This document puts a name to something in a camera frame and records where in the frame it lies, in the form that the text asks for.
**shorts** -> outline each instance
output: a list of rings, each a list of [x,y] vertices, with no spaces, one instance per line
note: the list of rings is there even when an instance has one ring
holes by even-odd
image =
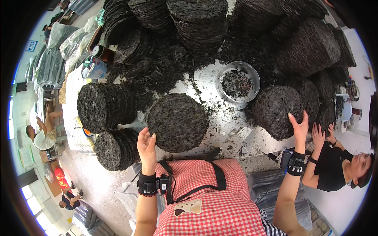
[[[46,136],[51,140],[56,140],[56,129],[54,128],[51,131],[47,131]]]

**red checkered apron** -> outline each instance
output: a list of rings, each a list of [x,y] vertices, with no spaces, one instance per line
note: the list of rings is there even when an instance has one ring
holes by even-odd
[[[168,205],[160,215],[154,235],[266,235],[260,212],[250,200],[247,179],[239,163],[235,159],[213,163],[224,173],[226,190],[204,188],[181,202]],[[214,168],[207,161],[178,160],[168,164],[176,180],[174,201],[203,185],[217,186]],[[166,172],[158,164],[156,175]]]

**apron strap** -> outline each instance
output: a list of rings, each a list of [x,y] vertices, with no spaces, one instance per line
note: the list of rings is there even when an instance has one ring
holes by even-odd
[[[209,162],[214,169],[215,177],[217,179],[217,185],[218,186],[216,187],[216,186],[213,186],[213,185],[203,185],[203,186],[195,188],[195,189],[189,191],[188,193],[184,194],[183,196],[179,197],[177,199],[177,201],[173,201],[173,196],[172,196],[172,173],[173,173],[173,170],[165,160],[159,161],[161,166],[170,174],[169,180],[168,180],[168,187],[167,187],[167,205],[170,205],[170,204],[175,203],[175,202],[179,202],[179,201],[183,200],[184,198],[190,196],[191,194],[193,194],[197,191],[200,191],[204,188],[212,188],[212,189],[219,190],[219,191],[225,190],[227,188],[226,177],[225,177],[223,170],[219,166],[217,166],[215,163],[213,163],[213,161],[207,161],[207,162]]]

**metal bowl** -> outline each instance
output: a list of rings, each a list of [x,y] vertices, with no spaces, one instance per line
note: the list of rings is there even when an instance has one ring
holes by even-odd
[[[253,87],[252,89],[248,92],[247,96],[245,97],[238,97],[238,98],[233,98],[233,97],[230,97],[229,95],[227,95],[224,90],[223,90],[223,87],[222,87],[222,78],[223,78],[223,75],[224,73],[228,70],[228,69],[231,69],[231,68],[237,68],[237,69],[243,69],[244,71],[246,71],[248,73],[248,75],[250,76],[251,80],[252,80],[252,84],[253,84]],[[228,102],[231,102],[231,103],[247,103],[247,102],[250,102],[252,101],[256,96],[257,94],[259,93],[259,90],[260,90],[260,77],[259,77],[259,74],[257,73],[257,71],[255,70],[255,68],[253,68],[250,64],[248,63],[245,63],[245,62],[241,62],[241,61],[237,61],[237,62],[231,62],[229,63],[225,68],[224,70],[222,71],[222,74],[221,76],[219,77],[218,79],[218,90],[219,90],[219,93],[220,93],[220,96],[228,101]]]

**wrist strap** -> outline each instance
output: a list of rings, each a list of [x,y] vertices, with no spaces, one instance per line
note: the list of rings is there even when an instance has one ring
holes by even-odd
[[[153,175],[139,175],[139,180],[136,183],[136,186],[139,187],[138,193],[144,196],[154,196],[158,192],[156,190],[156,173]]]
[[[313,159],[311,156],[308,158],[308,161],[314,163],[315,165],[318,163],[318,161]]]
[[[336,145],[336,143],[337,143],[337,139],[336,139],[336,137],[335,137],[335,140],[336,140],[335,143],[331,143],[331,146],[332,146],[332,147],[334,147],[334,146]]]
[[[289,166],[287,167],[287,173],[293,176],[300,176],[302,174],[304,166],[305,154],[297,153],[293,151]]]

